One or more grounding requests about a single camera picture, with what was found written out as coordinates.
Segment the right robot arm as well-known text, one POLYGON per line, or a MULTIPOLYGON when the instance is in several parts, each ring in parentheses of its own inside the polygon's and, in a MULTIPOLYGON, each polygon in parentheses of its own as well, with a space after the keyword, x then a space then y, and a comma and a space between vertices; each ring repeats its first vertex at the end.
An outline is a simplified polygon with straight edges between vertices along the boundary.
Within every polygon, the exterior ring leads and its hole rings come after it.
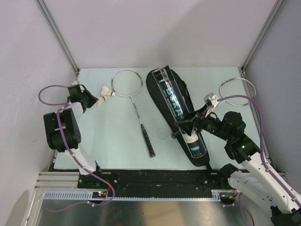
POLYGON ((244 133, 246 124, 241 114, 230 111, 219 120, 206 116, 205 112, 205 108, 193 112, 190 119, 176 122, 176 126, 188 135, 205 130, 226 141, 227 155, 256 179, 248 180, 238 168, 227 164, 219 170, 218 185, 224 189, 231 186, 247 196, 270 214, 273 225, 299 226, 301 195, 286 183, 244 133))

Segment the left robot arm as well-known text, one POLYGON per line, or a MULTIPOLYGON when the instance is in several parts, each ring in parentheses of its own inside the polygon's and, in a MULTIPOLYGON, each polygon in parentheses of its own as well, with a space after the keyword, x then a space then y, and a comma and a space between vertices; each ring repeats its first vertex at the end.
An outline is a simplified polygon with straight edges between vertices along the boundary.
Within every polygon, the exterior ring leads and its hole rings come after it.
POLYGON ((70 86, 50 85, 43 88, 39 94, 39 101, 49 106, 60 106, 52 113, 43 116, 47 144, 52 150, 64 153, 76 164, 79 174, 88 177, 88 183, 94 188, 104 184, 104 176, 98 163, 91 158, 81 145, 82 137, 78 125, 80 117, 87 109, 92 108, 99 100, 93 96, 84 85, 70 86), (63 103, 47 103, 41 94, 48 88, 66 88, 69 96, 63 103))

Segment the black shuttlecock tube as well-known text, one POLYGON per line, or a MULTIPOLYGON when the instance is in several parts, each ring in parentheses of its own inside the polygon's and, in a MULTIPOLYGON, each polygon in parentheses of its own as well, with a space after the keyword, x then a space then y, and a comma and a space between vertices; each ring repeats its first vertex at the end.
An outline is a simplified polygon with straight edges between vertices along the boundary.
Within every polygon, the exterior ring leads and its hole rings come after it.
MULTIPOLYGON (((170 67, 167 65, 158 68, 152 72, 152 75, 174 122, 184 120, 190 112, 170 67)), ((207 149, 200 135, 195 132, 188 134, 181 128, 178 130, 192 158, 198 159, 207 154, 207 149)))

